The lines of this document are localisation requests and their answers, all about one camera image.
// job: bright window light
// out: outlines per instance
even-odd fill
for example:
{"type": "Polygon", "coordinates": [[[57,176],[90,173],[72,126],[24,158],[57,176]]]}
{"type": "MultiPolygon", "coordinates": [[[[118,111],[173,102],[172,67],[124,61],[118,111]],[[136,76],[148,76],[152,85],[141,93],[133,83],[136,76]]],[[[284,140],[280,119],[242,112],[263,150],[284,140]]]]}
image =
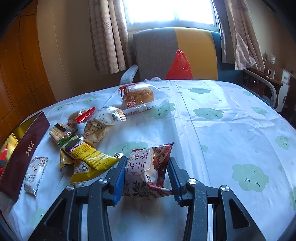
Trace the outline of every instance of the bright window light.
{"type": "Polygon", "coordinates": [[[191,21],[214,25],[211,0],[124,0],[129,24],[191,21]]]}

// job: sofa backrest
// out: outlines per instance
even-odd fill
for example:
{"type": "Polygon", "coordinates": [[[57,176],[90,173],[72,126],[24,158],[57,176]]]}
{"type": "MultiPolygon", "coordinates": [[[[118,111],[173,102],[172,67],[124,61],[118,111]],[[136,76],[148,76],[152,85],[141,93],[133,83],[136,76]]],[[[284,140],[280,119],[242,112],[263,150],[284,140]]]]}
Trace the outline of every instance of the sofa backrest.
{"type": "Polygon", "coordinates": [[[176,56],[183,51],[194,79],[220,80],[242,85],[242,71],[222,63],[220,33],[196,28],[154,28],[133,35],[140,80],[164,79],[176,56]]]}

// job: maroon box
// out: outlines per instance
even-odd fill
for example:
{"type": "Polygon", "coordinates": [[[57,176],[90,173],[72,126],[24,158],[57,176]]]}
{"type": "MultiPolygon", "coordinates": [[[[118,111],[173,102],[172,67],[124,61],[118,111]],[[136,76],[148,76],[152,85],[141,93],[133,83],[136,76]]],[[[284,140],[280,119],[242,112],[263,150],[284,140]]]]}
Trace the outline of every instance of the maroon box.
{"type": "Polygon", "coordinates": [[[43,111],[23,122],[8,137],[5,167],[0,176],[0,191],[17,201],[32,156],[50,124],[43,111]]]}

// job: curtain fold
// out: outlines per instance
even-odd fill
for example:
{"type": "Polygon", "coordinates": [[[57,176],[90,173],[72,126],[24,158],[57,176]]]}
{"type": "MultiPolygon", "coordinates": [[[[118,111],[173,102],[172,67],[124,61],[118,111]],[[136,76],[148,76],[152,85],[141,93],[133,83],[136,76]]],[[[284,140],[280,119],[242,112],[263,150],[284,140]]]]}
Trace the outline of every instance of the curtain fold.
{"type": "Polygon", "coordinates": [[[122,0],[89,0],[95,56],[102,74],[114,74],[131,66],[122,0]]]}
{"type": "Polygon", "coordinates": [[[222,62],[264,72],[264,61],[245,0],[213,0],[221,29],[222,62]]]}

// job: patterned curtain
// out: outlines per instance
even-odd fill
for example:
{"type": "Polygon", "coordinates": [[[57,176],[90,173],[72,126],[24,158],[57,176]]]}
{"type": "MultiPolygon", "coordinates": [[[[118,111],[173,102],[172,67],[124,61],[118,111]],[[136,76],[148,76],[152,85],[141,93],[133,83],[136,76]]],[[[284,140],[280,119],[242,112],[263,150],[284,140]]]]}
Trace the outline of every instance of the patterned curtain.
{"type": "Polygon", "coordinates": [[[246,0],[213,2],[221,29],[222,61],[235,64],[235,69],[254,68],[264,72],[263,57],[246,0]]]}
{"type": "Polygon", "coordinates": [[[122,0],[89,0],[92,37],[102,74],[131,66],[131,52],[122,0]]]}

